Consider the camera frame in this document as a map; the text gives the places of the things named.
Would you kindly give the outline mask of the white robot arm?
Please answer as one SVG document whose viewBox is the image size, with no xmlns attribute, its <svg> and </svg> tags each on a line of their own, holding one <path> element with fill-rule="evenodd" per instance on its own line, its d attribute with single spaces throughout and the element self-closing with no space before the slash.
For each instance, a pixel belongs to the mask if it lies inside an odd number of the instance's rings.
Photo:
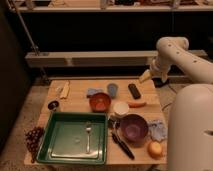
<svg viewBox="0 0 213 171">
<path fill-rule="evenodd" d="M 185 37 L 162 37 L 156 48 L 140 81 L 165 81 L 172 65 L 193 81 L 177 93 L 169 112 L 167 171 L 213 171 L 213 63 L 190 53 Z"/>
</svg>

